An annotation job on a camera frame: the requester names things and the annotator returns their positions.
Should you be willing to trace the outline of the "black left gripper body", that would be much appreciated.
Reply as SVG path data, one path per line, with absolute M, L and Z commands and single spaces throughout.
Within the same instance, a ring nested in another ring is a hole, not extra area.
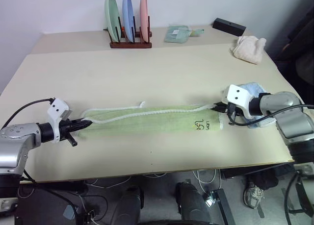
M 65 121 L 61 121 L 59 123 L 59 134 L 60 134 L 60 141 L 64 141 L 67 140 L 72 147 L 77 146 L 77 141 L 73 138 L 73 136 L 71 135 L 71 132 L 75 131 L 75 126 L 77 124 L 76 120 L 65 120 Z

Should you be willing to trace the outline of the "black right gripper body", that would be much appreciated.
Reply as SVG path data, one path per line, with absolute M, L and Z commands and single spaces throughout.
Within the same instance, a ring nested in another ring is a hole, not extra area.
M 236 117 L 236 116 L 243 117 L 243 111 L 231 102 L 228 102 L 227 104 L 221 102 L 220 106 L 222 107 L 221 113 L 226 113 L 228 116 L 231 116 L 231 117 Z

